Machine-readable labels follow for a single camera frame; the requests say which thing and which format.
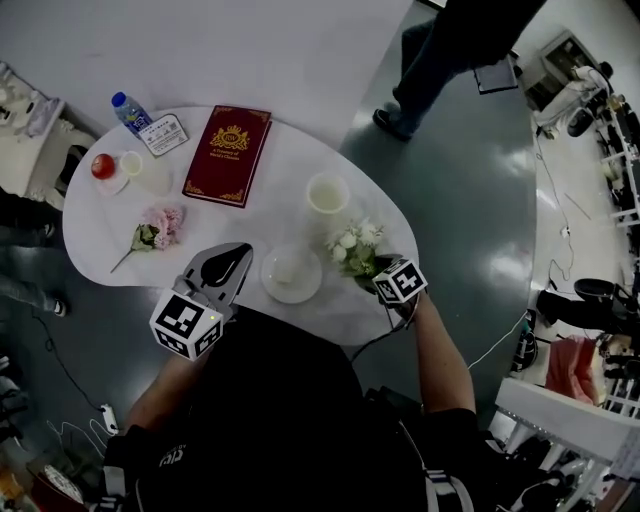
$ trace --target oval table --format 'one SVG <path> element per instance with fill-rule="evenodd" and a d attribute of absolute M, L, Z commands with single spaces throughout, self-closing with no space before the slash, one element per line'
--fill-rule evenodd
<path fill-rule="evenodd" d="M 275 120 L 246 208 L 182 195 L 187 171 L 211 112 L 210 107 L 189 107 L 156 113 L 155 118 L 176 114 L 189 135 L 188 142 L 161 157 L 173 174 L 172 189 L 165 198 L 153 196 L 135 182 L 112 197 L 104 197 L 98 191 L 90 172 L 96 155 L 107 153 L 115 157 L 127 150 L 146 151 L 124 126 L 112 129 L 91 147 L 69 184 L 63 212 L 65 244 L 78 271 L 106 286 L 171 288 L 175 277 L 197 252 L 224 242 L 247 242 L 253 246 L 254 259 L 237 304 L 341 345 L 361 345 L 388 332 L 389 320 L 377 297 L 341 276 L 321 247 L 313 249 L 322 263 L 322 284 L 306 302 L 288 305 L 273 299 L 262 285 L 260 269 L 273 248 L 307 241 L 305 190 L 309 179 L 319 172 L 339 173 L 351 190 L 350 211 L 384 225 L 380 253 L 400 253 L 418 263 L 413 232 L 397 206 L 343 156 Z M 130 247 L 143 211 L 156 202 L 179 202 L 185 207 L 180 243 L 165 251 L 134 253 L 110 273 Z"/>

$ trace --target white saucer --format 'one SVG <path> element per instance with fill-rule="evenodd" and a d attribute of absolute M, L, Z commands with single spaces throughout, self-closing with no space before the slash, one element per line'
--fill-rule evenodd
<path fill-rule="evenodd" d="M 111 178 L 107 178 L 106 180 L 93 179 L 96 182 L 98 191 L 105 197 L 115 196 L 129 183 L 129 176 L 127 176 L 118 165 L 116 165 L 116 172 Z"/>
<path fill-rule="evenodd" d="M 298 304 L 315 295 L 322 283 L 322 265 L 307 247 L 289 244 L 276 247 L 262 262 L 260 272 L 267 293 L 285 304 Z"/>

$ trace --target bottle cap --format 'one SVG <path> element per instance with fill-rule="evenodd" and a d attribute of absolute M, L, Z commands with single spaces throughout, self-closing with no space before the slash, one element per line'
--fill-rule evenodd
<path fill-rule="evenodd" d="M 123 92 L 117 92 L 113 95 L 113 98 L 111 98 L 111 104 L 116 108 L 124 105 L 125 101 L 127 101 L 127 95 Z"/>

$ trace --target red apple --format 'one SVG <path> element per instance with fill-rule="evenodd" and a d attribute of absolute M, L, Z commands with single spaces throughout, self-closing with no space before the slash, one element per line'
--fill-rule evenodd
<path fill-rule="evenodd" d="M 111 178 L 116 172 L 116 164 L 109 155 L 98 155 L 91 162 L 91 174 L 98 180 Z"/>

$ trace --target book cover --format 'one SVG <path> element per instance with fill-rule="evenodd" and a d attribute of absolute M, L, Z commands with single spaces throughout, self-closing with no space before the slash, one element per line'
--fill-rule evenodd
<path fill-rule="evenodd" d="M 217 105 L 191 161 L 182 193 L 244 208 L 271 113 Z"/>

